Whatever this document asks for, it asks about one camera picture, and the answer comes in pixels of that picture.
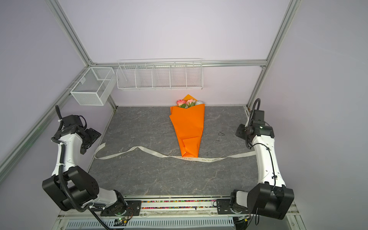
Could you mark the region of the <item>pink fake rose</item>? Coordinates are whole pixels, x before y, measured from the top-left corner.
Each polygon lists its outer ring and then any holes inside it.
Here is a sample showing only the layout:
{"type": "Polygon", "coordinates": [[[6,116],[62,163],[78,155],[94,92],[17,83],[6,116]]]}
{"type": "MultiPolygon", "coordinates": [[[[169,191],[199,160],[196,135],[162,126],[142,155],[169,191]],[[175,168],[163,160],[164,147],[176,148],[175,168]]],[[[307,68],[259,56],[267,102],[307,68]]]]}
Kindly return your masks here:
{"type": "Polygon", "coordinates": [[[186,100],[178,100],[176,103],[180,108],[187,108],[186,100]]]}

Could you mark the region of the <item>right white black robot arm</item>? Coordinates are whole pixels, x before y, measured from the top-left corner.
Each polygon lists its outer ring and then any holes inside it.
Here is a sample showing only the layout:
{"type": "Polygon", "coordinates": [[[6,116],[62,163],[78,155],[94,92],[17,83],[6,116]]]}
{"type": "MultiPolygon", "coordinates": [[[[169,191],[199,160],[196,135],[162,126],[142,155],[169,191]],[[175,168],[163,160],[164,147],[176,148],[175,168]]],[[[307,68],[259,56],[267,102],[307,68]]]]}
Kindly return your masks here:
{"type": "Polygon", "coordinates": [[[282,220],[294,200],[294,192],[286,187],[275,154],[275,134],[260,110],[261,100],[253,105],[247,125],[240,124],[236,136],[255,151],[258,184],[249,192],[234,190],[230,207],[234,213],[249,213],[282,220]]]}

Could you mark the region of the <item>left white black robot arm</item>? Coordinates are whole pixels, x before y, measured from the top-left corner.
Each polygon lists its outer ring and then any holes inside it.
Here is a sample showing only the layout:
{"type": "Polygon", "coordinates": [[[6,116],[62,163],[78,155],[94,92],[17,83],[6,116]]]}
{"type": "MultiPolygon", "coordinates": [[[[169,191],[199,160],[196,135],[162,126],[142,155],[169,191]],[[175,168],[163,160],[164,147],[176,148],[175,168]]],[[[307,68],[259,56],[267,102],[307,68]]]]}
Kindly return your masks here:
{"type": "Polygon", "coordinates": [[[101,217],[125,215],[128,203],[117,190],[100,188],[97,181],[78,165],[80,157],[101,133],[88,128],[83,116],[63,117],[58,105],[55,110],[59,127],[51,140],[58,146],[57,162],[51,177],[42,182],[42,188],[62,211],[88,210],[107,230],[101,217]]]}

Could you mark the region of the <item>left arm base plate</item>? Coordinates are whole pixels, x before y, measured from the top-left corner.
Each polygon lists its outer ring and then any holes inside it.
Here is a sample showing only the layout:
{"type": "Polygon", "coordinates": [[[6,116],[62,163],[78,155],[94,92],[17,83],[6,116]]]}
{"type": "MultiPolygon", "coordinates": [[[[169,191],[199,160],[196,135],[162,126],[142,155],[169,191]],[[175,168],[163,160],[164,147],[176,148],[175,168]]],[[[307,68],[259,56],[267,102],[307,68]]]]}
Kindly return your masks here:
{"type": "Polygon", "coordinates": [[[125,203],[116,202],[115,204],[101,211],[102,217],[138,216],[141,210],[141,200],[128,200],[125,203]]]}

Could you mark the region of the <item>orange yellow wrapping paper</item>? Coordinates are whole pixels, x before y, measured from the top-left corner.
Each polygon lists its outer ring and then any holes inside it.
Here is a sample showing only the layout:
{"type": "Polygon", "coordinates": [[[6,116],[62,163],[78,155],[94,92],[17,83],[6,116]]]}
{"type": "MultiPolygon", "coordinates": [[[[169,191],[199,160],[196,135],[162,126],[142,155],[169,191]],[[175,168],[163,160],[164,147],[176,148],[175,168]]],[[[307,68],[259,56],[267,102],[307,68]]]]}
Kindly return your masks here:
{"type": "MultiPolygon", "coordinates": [[[[187,95],[183,100],[195,99],[187,95]]],[[[204,130],[205,104],[170,108],[170,120],[177,136],[182,157],[197,158],[204,130]]]]}

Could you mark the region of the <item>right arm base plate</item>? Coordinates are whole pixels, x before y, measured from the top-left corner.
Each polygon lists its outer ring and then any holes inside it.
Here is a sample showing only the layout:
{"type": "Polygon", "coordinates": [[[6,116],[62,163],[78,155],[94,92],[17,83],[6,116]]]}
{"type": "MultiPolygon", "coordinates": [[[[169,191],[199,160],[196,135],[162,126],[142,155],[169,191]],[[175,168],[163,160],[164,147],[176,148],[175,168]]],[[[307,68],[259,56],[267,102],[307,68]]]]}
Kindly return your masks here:
{"type": "Polygon", "coordinates": [[[215,208],[217,209],[217,213],[219,215],[231,215],[237,214],[231,207],[231,199],[230,198],[220,198],[217,199],[214,204],[215,208]]]}

